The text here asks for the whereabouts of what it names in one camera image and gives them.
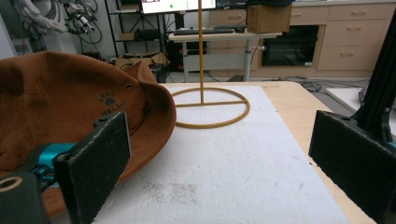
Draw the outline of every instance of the monitor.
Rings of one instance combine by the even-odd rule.
[[[142,13],[161,14],[179,11],[197,11],[198,0],[141,0]],[[202,10],[215,9],[216,0],[202,0]]]

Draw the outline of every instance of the vertical rod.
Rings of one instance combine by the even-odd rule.
[[[199,14],[199,80],[201,92],[201,104],[204,103],[204,41],[202,34],[202,0],[198,0],[198,14]]]

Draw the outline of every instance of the black shelving unit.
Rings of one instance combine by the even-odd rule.
[[[109,6],[109,4],[114,4],[116,6],[116,9],[112,9],[112,7]],[[120,0],[105,0],[105,5],[106,5],[106,12],[107,12],[107,18],[108,18],[108,23],[110,25],[110,32],[111,32],[111,37],[113,40],[113,47],[114,47],[114,51],[116,53],[116,57],[119,57],[119,50],[118,50],[118,45],[117,43],[122,43],[123,47],[125,49],[125,52],[128,52],[128,46],[127,43],[128,42],[144,42],[145,43],[145,47],[146,47],[146,51],[148,51],[148,41],[159,41],[160,43],[160,52],[163,52],[163,46],[165,45],[165,41],[166,41],[166,32],[164,32],[164,35],[161,33],[161,23],[160,23],[160,18],[164,21],[164,16],[163,15],[149,15],[149,16],[154,16],[156,17],[156,23],[155,25],[151,24],[150,21],[147,20],[147,15],[144,15],[142,13],[140,13],[139,10],[121,10],[120,7]],[[157,31],[158,31],[158,38],[152,40],[147,40],[147,39],[139,39],[139,40],[120,40],[118,37],[118,34],[116,34],[115,32],[115,27],[113,26],[113,21],[117,20],[118,24],[120,25],[120,30],[122,33],[129,33],[129,31],[126,31],[124,28],[124,24],[122,21],[122,18],[124,16],[129,16],[131,17],[131,20],[133,20],[134,25],[132,26],[132,28],[130,29],[131,31],[133,29],[135,29],[138,25],[139,22],[141,22],[142,24],[142,28],[143,30],[145,29],[145,22],[147,22],[148,24],[150,24],[152,27],[156,27]]]

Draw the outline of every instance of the paw print logo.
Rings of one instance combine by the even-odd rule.
[[[101,98],[99,99],[100,102],[105,103],[105,105],[110,106],[116,103],[114,100],[114,92],[106,92],[106,94],[102,94]]]

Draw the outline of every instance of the brown fabric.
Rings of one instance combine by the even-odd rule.
[[[78,142],[116,111],[127,112],[133,151],[123,181],[163,148],[176,123],[173,98],[147,64],[121,71],[49,51],[0,60],[0,174],[22,166],[40,144]]]

